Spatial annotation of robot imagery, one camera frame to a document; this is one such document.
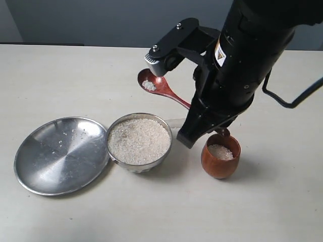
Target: stainless steel bowl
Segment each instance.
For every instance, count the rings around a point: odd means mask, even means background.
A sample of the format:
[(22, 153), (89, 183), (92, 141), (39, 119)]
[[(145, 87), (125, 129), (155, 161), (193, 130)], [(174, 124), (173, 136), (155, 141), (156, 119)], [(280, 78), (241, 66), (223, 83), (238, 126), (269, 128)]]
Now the stainless steel bowl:
[(111, 126), (110, 128), (107, 130), (107, 141), (109, 140), (109, 135), (110, 135), (110, 132), (111, 130), (117, 125), (117, 124), (120, 124), (124, 121), (127, 121), (127, 120), (131, 120), (131, 119), (140, 119), (140, 118), (145, 118), (145, 119), (151, 119), (151, 120), (154, 120), (156, 122), (158, 122), (161, 126), (163, 126), (166, 131), (168, 132), (169, 136), (170, 136), (170, 146), (169, 148), (167, 149), (166, 153), (161, 157), (159, 158), (158, 160), (155, 160), (151, 163), (148, 163), (148, 164), (144, 164), (144, 165), (134, 165), (134, 164), (127, 164), (127, 163), (124, 163), (123, 161), (121, 160), (118, 160), (117, 158), (115, 158), (111, 151), (109, 150), (109, 146), (107, 145), (107, 151), (111, 157), (111, 160), (113, 160), (116, 164), (118, 164), (119, 166), (121, 166), (122, 168), (126, 169), (126, 170), (129, 170), (131, 172), (135, 172), (135, 173), (141, 173), (141, 172), (145, 172), (145, 171), (149, 171), (150, 169), (152, 169), (153, 167), (159, 165), (160, 163), (162, 163), (162, 161), (168, 156), (170, 150), (171, 150), (171, 147), (172, 147), (172, 143), (173, 143), (173, 133), (172, 133), (172, 130), (170, 128), (170, 126), (163, 120), (161, 119), (160, 117), (154, 115), (154, 114), (150, 114), (150, 113), (132, 113), (132, 114), (128, 114), (126, 116), (123, 116), (121, 118), (119, 118), (118, 120), (116, 120)]

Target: table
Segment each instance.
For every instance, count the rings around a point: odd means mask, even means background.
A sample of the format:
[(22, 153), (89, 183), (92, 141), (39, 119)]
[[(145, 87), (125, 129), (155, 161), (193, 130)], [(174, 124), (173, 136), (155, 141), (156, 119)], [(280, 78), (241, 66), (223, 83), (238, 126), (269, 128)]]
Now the table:
[[(227, 180), (207, 175), (200, 153), (175, 141), (165, 162), (146, 174), (110, 163), (83, 190), (48, 198), (16, 180), (19, 145), (56, 118), (84, 116), (109, 126), (132, 112), (184, 118), (179, 104), (144, 92), (138, 72), (147, 49), (0, 45), (0, 241), (321, 241), (323, 237), (323, 90), (296, 109), (256, 92), (230, 126), (242, 147)], [(187, 101), (195, 65), (166, 78)], [(286, 51), (268, 88), (292, 101), (323, 75), (323, 52)]]

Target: stainless steel plate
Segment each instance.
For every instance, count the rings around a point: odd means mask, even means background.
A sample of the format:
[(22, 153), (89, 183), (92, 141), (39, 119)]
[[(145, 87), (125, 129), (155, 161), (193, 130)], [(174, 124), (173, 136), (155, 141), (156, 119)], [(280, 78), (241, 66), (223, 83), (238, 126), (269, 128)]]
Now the stainless steel plate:
[(16, 154), (14, 169), (26, 189), (55, 196), (89, 184), (109, 158), (102, 125), (87, 118), (67, 117), (30, 134)]

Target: wooden cup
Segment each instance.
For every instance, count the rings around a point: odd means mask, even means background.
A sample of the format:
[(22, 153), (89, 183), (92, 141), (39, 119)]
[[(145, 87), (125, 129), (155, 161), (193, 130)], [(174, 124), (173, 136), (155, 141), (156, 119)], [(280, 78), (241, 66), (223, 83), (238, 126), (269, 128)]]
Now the wooden cup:
[[(214, 157), (208, 150), (208, 146), (214, 144), (222, 145), (228, 148), (233, 154), (233, 159), (220, 160)], [(222, 137), (219, 134), (214, 134), (208, 138), (206, 144), (203, 147), (201, 154), (201, 164), (206, 173), (213, 176), (214, 178), (227, 178), (231, 176), (238, 167), (240, 153), (241, 147), (239, 145), (239, 142), (235, 138), (233, 138), (232, 136)]]

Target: spoon handle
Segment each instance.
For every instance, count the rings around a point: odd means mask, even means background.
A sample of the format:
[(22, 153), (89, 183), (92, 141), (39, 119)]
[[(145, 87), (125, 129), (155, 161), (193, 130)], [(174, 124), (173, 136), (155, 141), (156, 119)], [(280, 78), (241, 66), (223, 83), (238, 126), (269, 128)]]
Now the spoon handle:
[(170, 99), (178, 102), (180, 105), (182, 105), (183, 107), (190, 109), (191, 105), (188, 102), (185, 102), (182, 98), (180, 98), (179, 96), (177, 96), (174, 92), (168, 93), (166, 94), (167, 97), (169, 97)]

